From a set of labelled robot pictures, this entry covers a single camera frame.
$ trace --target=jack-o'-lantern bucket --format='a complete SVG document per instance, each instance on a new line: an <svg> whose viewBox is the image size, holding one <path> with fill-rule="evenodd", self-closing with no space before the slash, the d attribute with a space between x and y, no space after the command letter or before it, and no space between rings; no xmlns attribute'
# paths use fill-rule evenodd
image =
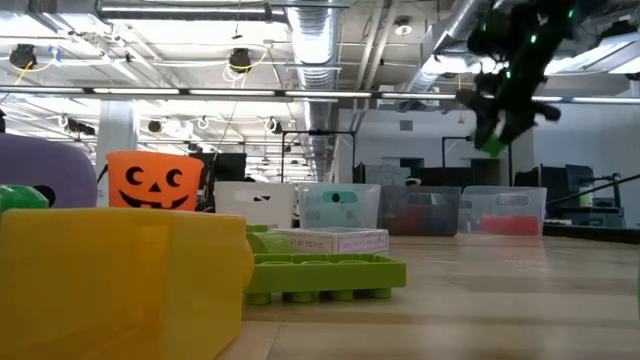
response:
<svg viewBox="0 0 640 360"><path fill-rule="evenodd" d="M109 206L194 211L204 164L146 151L107 154Z"/></svg>

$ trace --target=white box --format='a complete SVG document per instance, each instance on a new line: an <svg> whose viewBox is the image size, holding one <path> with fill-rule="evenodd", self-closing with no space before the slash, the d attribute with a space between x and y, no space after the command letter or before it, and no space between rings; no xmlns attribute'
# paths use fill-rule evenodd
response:
<svg viewBox="0 0 640 360"><path fill-rule="evenodd" d="M389 232L378 229L274 229L300 253L377 253L389 250Z"/></svg>
<svg viewBox="0 0 640 360"><path fill-rule="evenodd" d="M216 213L239 215L249 225L290 229L296 202L293 184L216 182Z"/></svg>

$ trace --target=table surface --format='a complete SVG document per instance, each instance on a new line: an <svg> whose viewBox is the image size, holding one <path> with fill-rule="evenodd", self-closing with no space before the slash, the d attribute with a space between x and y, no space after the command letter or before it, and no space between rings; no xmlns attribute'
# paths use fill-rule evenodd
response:
<svg viewBox="0 0 640 360"><path fill-rule="evenodd" d="M393 237L389 300L248 306L222 360L640 359L640 247Z"/></svg>

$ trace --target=yellow block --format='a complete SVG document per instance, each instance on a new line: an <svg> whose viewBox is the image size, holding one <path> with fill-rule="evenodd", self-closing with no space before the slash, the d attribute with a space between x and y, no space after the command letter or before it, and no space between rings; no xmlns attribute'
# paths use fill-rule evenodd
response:
<svg viewBox="0 0 640 360"><path fill-rule="evenodd" d="M4 213L0 359L214 359L241 330L245 228L169 210Z"/></svg>

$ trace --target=gray storage bin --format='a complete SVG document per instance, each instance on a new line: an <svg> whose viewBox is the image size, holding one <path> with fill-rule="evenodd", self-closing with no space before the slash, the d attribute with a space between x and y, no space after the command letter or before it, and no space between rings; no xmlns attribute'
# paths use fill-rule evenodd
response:
<svg viewBox="0 0 640 360"><path fill-rule="evenodd" d="M454 236L461 188L383 186L378 225L390 235Z"/></svg>

